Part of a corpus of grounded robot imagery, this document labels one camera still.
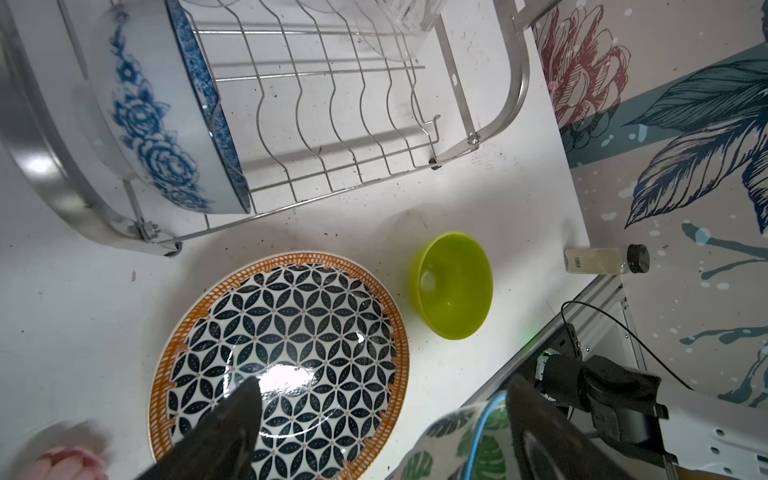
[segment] green bowl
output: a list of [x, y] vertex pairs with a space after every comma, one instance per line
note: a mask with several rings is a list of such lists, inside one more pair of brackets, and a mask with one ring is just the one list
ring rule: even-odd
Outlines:
[[491, 308], [491, 265], [475, 239], [447, 232], [416, 256], [409, 289], [429, 328], [446, 339], [464, 339], [480, 328]]

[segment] small bottle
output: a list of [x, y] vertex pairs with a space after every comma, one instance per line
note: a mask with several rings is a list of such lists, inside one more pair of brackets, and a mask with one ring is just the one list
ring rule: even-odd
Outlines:
[[565, 251], [565, 269], [570, 273], [646, 273], [650, 269], [650, 254], [640, 244], [576, 247]]

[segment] clear glass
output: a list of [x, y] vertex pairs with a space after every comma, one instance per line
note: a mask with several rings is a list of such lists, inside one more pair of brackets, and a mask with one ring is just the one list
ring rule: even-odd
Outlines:
[[570, 273], [629, 273], [627, 245], [621, 247], [575, 247], [565, 251], [565, 269]]
[[412, 60], [435, 27], [445, 0], [355, 0], [355, 21], [368, 45], [393, 61]]

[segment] blue and white bowl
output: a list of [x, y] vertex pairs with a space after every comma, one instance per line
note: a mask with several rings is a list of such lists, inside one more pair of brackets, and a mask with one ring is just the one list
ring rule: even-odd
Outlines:
[[218, 92], [178, 0], [128, 0], [91, 39], [91, 87], [133, 170], [179, 207], [250, 212]]

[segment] patterned plate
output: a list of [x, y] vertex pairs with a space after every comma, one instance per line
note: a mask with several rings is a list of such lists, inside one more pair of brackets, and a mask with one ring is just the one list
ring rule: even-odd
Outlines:
[[157, 367], [155, 458], [248, 376], [263, 394], [252, 478], [357, 478], [406, 393], [397, 306], [370, 272], [329, 253], [280, 254], [222, 280], [178, 324]]

